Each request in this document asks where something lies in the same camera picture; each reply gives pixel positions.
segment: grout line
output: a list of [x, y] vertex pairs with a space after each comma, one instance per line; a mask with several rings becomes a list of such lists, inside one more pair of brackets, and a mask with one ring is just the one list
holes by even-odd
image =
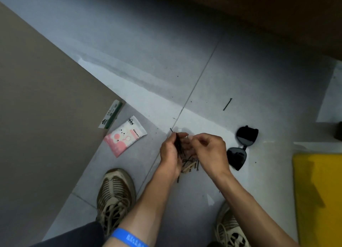
[[[191, 93], [190, 93], [189, 97], [187, 98], [187, 100], [186, 100], [186, 102], [185, 102], [185, 104], [184, 104], [184, 106], [183, 106], [182, 110], [180, 111], [180, 113], [179, 113], [179, 115], [178, 115], [178, 117], [177, 117], [176, 121], [174, 122], [174, 124], [173, 124], [172, 128], [174, 128], [175, 124], [177, 123], [177, 120], [179, 119], [179, 117], [180, 117], [180, 115], [181, 115], [181, 113], [182, 113], [183, 109], [185, 108], [185, 106], [186, 106], [186, 103], [188, 103], [188, 101], [189, 101], [189, 99], [190, 99], [190, 97], [191, 97], [191, 94], [193, 93], [194, 89], [196, 88], [196, 85], [197, 85], [197, 83], [199, 82], [199, 79], [202, 77], [202, 75], [203, 75], [203, 73], [204, 73], [204, 70], [206, 69], [206, 67], [207, 67], [207, 65], [208, 65], [208, 63], [209, 63], [209, 61], [210, 61], [211, 57], [213, 56], [214, 52], [216, 51], [216, 48], [217, 48], [217, 46], [219, 45], [219, 43], [221, 42], [221, 40], [222, 40], [222, 38], [224, 37], [224, 34], [225, 34], [225, 33], [226, 33], [226, 32], [225, 32], [225, 31], [223, 31], [222, 35], [220, 36], [219, 40], [217, 41], [217, 43], [216, 43], [216, 46], [214, 47], [214, 50], [212, 51], [212, 53], [211, 53], [211, 55], [210, 55], [210, 57], [209, 57], [209, 59], [208, 59], [207, 63], [205, 64], [205, 66], [204, 66], [204, 68], [203, 68], [203, 70], [202, 70], [202, 72], [201, 72], [201, 74], [200, 74], [200, 76], [199, 76], [198, 80], [196, 81], [196, 83], [195, 83], [195, 85], [194, 85], [194, 87], [193, 87], [193, 89], [192, 89], [192, 91], [191, 91]], [[140, 190], [141, 190], [141, 188], [142, 188], [143, 184], [144, 184], [144, 183], [145, 183], [145, 181], [147, 180], [147, 177], [148, 177], [149, 173], [151, 172], [151, 170], [152, 170], [152, 167], [153, 167], [153, 166], [154, 166], [154, 164], [156, 163], [158, 156], [159, 156], [159, 154], [156, 156], [156, 158], [155, 158], [155, 160], [154, 160], [154, 162], [153, 162], [153, 164], [152, 164], [151, 168], [149, 169], [149, 171], [148, 171], [148, 173], [147, 173], [147, 175], [146, 175], [145, 179], [143, 180], [143, 183], [141, 184], [140, 188], [137, 190], [137, 192], [136, 192], [136, 193], [137, 193], [137, 195], [138, 195], [138, 193], [140, 192]]]
[[214, 50], [212, 51], [212, 53], [211, 53], [211, 55], [210, 55], [210, 57], [209, 57], [207, 63], [205, 64], [205, 66], [204, 66], [204, 68], [203, 68], [203, 70], [202, 70], [202, 72], [201, 72], [201, 75], [198, 77], [198, 80], [196, 81], [196, 83], [195, 83], [195, 85], [194, 85], [192, 91], [190, 92], [190, 95], [189, 95], [188, 99], [186, 100], [186, 102], [185, 102], [185, 104], [184, 104], [182, 110], [180, 111], [180, 113], [179, 113], [179, 115], [178, 115], [176, 121], [174, 122], [172, 129], [174, 128], [175, 124], [177, 123], [179, 117], [181, 116], [181, 113], [182, 113], [183, 109], [185, 108], [186, 103], [188, 103], [188, 101], [189, 101], [189, 99], [190, 99], [192, 93], [194, 92], [194, 89], [195, 89], [196, 86], [197, 86], [197, 83], [199, 82], [199, 79], [202, 77], [202, 75], [203, 75], [203, 73], [204, 73], [204, 70], [207, 68], [207, 65], [208, 65], [210, 59], [212, 58], [214, 52], [216, 51], [217, 46], [218, 46], [219, 43], [221, 42], [221, 40], [222, 40], [222, 38], [224, 37], [224, 34], [225, 34], [225, 33], [226, 33], [226, 31], [223, 31], [222, 35], [220, 36], [219, 40], [217, 41], [216, 46], [214, 47]]
[[83, 202], [87, 203], [89, 206], [95, 208], [97, 210], [97, 208], [95, 206], [93, 206], [92, 204], [90, 204], [88, 201], [85, 201], [83, 198], [81, 198], [80, 196], [76, 195], [74, 192], [71, 192], [71, 194], [73, 194], [75, 197], [79, 198], [80, 200], [82, 200]]

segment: black sunglasses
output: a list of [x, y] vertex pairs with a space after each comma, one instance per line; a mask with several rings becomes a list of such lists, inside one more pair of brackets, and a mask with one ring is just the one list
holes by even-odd
[[240, 127], [236, 132], [237, 140], [243, 148], [232, 147], [227, 150], [229, 164], [236, 170], [241, 169], [247, 159], [246, 148], [254, 144], [258, 137], [259, 130], [248, 126]]

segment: dark pant leg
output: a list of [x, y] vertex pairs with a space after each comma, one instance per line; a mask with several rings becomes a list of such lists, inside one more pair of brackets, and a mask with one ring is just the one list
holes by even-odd
[[212, 241], [211, 243], [209, 243], [207, 247], [224, 247], [224, 246], [218, 241]]
[[31, 247], [101, 247], [104, 243], [100, 223], [92, 222]]

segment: yellow object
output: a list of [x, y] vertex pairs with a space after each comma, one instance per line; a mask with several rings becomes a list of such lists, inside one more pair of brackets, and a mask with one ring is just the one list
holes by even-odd
[[342, 154], [295, 154], [293, 173], [300, 245], [342, 246]]

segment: shoe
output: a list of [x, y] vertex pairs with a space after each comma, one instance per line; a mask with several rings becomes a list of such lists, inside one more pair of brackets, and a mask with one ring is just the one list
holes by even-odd
[[216, 241], [224, 247], [250, 247], [227, 202], [224, 202], [217, 216], [214, 234]]
[[97, 196], [98, 221], [109, 237], [135, 204], [133, 180], [122, 169], [106, 172]]

